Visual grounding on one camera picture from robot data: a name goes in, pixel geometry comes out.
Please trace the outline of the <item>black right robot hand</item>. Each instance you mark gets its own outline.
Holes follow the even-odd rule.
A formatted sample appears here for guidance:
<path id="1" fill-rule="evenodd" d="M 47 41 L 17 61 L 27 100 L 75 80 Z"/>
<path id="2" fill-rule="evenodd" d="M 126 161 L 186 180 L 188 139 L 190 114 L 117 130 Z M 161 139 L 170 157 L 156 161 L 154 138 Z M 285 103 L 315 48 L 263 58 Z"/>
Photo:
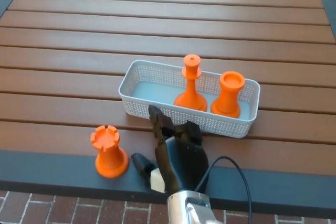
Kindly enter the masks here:
<path id="1" fill-rule="evenodd" d="M 148 112 L 158 140 L 154 150 L 156 161 L 140 153 L 131 155 L 145 187 L 169 194 L 194 190 L 209 168 L 199 125 L 191 121 L 175 125 L 154 105 L 149 105 Z"/>

